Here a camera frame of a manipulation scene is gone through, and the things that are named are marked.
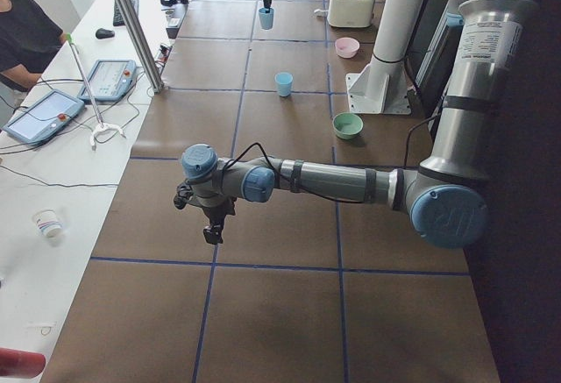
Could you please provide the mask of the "cream toaster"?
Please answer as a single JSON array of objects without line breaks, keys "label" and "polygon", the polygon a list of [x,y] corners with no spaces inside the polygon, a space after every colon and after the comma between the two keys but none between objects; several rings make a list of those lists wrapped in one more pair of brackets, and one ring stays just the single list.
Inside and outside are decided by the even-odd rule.
[{"label": "cream toaster", "polygon": [[330,0],[327,22],[337,28],[366,28],[373,22],[375,0]]}]

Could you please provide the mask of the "paper cup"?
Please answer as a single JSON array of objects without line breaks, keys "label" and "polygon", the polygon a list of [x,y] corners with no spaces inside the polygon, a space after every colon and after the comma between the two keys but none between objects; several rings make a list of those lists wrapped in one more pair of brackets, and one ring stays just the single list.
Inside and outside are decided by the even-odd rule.
[{"label": "paper cup", "polygon": [[46,238],[56,238],[62,233],[62,224],[52,209],[43,209],[32,216],[32,221]]}]

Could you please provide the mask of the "red cylinder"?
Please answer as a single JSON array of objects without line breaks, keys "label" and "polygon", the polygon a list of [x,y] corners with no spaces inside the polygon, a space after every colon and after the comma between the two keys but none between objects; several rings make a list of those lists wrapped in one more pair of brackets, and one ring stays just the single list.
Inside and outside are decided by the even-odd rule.
[{"label": "red cylinder", "polygon": [[41,374],[46,357],[38,352],[1,349],[1,376],[6,378],[32,379]]}]

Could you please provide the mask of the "near teach pendant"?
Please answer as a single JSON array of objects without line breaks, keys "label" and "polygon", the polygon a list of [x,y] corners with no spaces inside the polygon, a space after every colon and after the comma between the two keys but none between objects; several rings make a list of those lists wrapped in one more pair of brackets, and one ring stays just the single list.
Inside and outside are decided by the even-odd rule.
[{"label": "near teach pendant", "polygon": [[83,100],[52,90],[10,120],[2,130],[25,145],[39,145],[53,138],[85,108]]}]

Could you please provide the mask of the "person in black shirt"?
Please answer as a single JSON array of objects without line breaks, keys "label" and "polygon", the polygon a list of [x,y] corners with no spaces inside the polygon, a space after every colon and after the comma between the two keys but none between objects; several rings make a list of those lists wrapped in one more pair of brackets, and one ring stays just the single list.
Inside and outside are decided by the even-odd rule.
[{"label": "person in black shirt", "polygon": [[1,0],[1,83],[29,91],[66,40],[35,0]]}]

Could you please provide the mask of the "black computer mouse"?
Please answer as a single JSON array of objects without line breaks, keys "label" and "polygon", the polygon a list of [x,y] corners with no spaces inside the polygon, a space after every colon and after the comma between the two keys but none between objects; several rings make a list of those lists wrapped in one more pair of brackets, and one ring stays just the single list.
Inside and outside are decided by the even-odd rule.
[{"label": "black computer mouse", "polygon": [[115,36],[115,32],[113,30],[99,28],[96,30],[95,36],[97,39],[110,39]]}]

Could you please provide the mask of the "aluminium frame post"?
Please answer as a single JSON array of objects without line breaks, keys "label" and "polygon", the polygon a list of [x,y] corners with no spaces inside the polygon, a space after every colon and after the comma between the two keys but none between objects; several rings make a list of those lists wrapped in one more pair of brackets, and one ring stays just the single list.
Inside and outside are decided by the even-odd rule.
[{"label": "aluminium frame post", "polygon": [[141,65],[144,68],[145,75],[150,82],[153,93],[159,94],[164,87],[164,82],[161,79],[159,69],[153,59],[153,55],[132,2],[131,0],[115,0],[115,3],[123,15],[125,27]]}]

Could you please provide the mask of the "far teach pendant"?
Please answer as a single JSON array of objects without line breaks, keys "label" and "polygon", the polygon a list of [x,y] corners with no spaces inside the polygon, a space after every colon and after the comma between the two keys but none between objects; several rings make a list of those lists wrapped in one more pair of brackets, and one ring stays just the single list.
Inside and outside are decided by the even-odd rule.
[{"label": "far teach pendant", "polygon": [[98,104],[120,101],[136,79],[134,60],[97,60],[87,75]]}]

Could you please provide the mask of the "light blue plastic cup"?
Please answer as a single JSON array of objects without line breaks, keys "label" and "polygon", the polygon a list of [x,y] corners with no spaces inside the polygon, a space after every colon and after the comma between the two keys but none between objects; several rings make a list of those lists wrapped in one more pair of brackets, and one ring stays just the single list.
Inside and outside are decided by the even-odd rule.
[{"label": "light blue plastic cup", "polygon": [[289,72],[279,72],[274,77],[277,94],[287,97],[292,92],[293,76]]}]

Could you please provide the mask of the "white grabber stick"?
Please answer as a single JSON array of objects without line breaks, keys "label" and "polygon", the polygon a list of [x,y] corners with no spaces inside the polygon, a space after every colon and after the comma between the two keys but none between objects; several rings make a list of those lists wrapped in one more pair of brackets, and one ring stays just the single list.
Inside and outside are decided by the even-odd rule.
[{"label": "white grabber stick", "polygon": [[90,104],[91,104],[91,106],[94,110],[95,116],[96,116],[97,125],[94,127],[94,129],[91,132],[90,137],[89,137],[89,144],[91,146],[91,149],[93,151],[95,151],[96,148],[97,148],[96,139],[99,135],[103,135],[106,132],[115,131],[121,137],[124,138],[125,137],[124,130],[117,124],[106,123],[103,120],[102,113],[98,108],[98,105],[97,105],[97,102],[96,102],[96,99],[95,99],[95,95],[93,93],[93,90],[91,88],[91,85],[90,85],[88,77],[87,77],[87,74],[85,73],[85,70],[84,70],[83,65],[82,65],[82,61],[81,61],[80,56],[78,54],[77,46],[74,43],[74,40],[72,39],[72,36],[71,36],[70,33],[65,33],[64,36],[65,36],[66,42],[68,43],[68,45],[71,49],[72,55],[74,56],[76,66],[78,67],[79,73],[80,73],[81,78],[82,78],[83,85],[86,89],[87,95],[89,97]]}]

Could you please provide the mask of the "green bowl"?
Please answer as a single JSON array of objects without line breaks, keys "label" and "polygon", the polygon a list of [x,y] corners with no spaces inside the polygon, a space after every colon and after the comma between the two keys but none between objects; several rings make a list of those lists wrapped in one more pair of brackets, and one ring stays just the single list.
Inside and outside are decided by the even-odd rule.
[{"label": "green bowl", "polygon": [[351,112],[342,112],[334,116],[332,128],[335,135],[343,140],[356,138],[363,130],[364,123],[360,116]]}]

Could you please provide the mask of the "teach pendant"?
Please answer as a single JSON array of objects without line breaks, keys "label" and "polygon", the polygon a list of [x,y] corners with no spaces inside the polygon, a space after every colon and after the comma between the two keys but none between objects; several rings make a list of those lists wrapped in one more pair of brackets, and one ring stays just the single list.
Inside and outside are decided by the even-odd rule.
[{"label": "teach pendant", "polygon": [[97,60],[87,75],[98,104],[120,101],[136,79],[134,60]]},{"label": "teach pendant", "polygon": [[39,145],[53,138],[85,108],[83,100],[52,90],[10,120],[2,130],[25,145]]}]

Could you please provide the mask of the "pink bowl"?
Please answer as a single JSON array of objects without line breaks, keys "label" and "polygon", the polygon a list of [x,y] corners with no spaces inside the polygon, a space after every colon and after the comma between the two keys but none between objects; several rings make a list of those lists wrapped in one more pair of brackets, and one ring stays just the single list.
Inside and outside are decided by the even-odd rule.
[{"label": "pink bowl", "polygon": [[350,59],[353,58],[360,49],[360,43],[351,37],[342,37],[334,42],[337,56]]}]

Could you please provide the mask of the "white mounting column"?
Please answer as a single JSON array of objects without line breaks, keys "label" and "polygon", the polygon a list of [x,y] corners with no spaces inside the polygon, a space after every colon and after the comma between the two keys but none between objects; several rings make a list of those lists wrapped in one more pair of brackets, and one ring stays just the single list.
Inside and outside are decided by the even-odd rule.
[{"label": "white mounting column", "polygon": [[349,111],[409,115],[404,60],[423,0],[386,0],[370,62],[345,77]]}]

